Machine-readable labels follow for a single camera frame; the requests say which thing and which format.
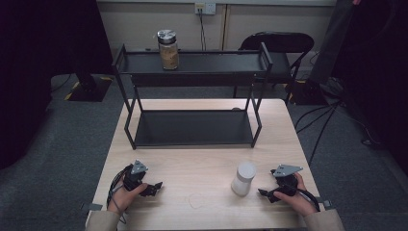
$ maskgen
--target shelf bottom tier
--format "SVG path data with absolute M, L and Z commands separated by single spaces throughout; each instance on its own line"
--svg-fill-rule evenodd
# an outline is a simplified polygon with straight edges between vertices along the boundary
M 136 146 L 252 144 L 248 114 L 242 110 L 144 111 Z

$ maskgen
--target glass jar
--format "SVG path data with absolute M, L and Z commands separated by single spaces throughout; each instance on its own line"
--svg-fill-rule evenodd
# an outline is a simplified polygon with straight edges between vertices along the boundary
M 255 177 L 256 167 L 250 162 L 243 162 L 237 168 L 237 175 L 231 183 L 231 189 L 240 196 L 249 193 L 252 179 Z
M 179 64 L 176 33 L 171 30 L 162 30 L 157 33 L 160 57 L 164 69 L 175 69 Z

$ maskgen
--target wooden table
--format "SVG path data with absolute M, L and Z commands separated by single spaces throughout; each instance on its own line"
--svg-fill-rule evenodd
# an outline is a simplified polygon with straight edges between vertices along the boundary
M 245 99 L 143 99 L 146 109 L 232 109 Z M 250 122 L 256 123 L 252 111 Z M 319 196 L 284 101 L 264 99 L 260 108 L 263 132 L 257 145 L 171 146 L 132 149 L 123 131 L 127 110 L 123 107 L 111 149 L 93 203 L 106 209 L 108 189 L 118 172 L 135 160 L 149 170 L 143 182 L 164 182 L 156 196 L 138 197 L 125 214 L 127 224 L 118 230 L 264 229 L 303 227 L 286 203 L 269 203 L 258 189 L 277 188 L 271 169 L 279 164 L 304 167 L 300 171 L 308 191 Z M 136 131 L 139 109 L 133 113 Z M 255 164 L 257 174 L 245 197 L 234 194 L 231 182 L 240 162 Z

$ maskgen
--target gray carpet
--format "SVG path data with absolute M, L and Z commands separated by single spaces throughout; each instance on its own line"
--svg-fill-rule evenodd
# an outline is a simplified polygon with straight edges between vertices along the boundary
M 66 78 L 54 77 L 53 88 Z M 87 216 L 80 208 L 93 200 L 123 101 L 116 81 L 103 102 L 65 101 L 76 81 L 73 75 L 53 91 L 47 116 L 27 155 L 0 170 L 1 230 L 84 230 Z M 131 95 L 129 81 L 125 85 Z M 140 95 L 229 98 L 232 88 L 143 89 Z M 283 88 L 269 89 L 266 97 L 283 97 Z M 289 105 L 293 124 L 316 107 Z M 323 112 L 305 116 L 298 129 Z M 298 134 L 308 159 L 328 116 Z M 360 143 L 366 135 L 346 107 L 336 109 L 311 165 L 320 195 L 339 210 L 346 230 L 408 230 L 407 177 L 386 150 Z

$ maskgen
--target human hand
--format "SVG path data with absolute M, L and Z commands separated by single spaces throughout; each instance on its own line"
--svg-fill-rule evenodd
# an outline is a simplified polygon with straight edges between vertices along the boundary
M 120 180 L 117 184 L 122 185 L 123 180 Z M 129 207 L 130 204 L 132 204 L 136 196 L 139 193 L 143 192 L 146 188 L 146 183 L 142 183 L 130 192 L 127 191 L 124 187 L 120 187 L 116 192 L 114 192 L 107 210 L 117 213 L 121 216 L 123 211 L 125 211 L 126 208 Z
M 297 188 L 306 191 L 302 176 L 297 172 L 294 176 L 297 179 Z M 289 196 L 281 192 L 274 192 L 273 195 L 290 204 L 295 211 L 304 217 L 317 212 L 316 207 L 307 201 L 299 192 L 296 192 L 294 196 Z

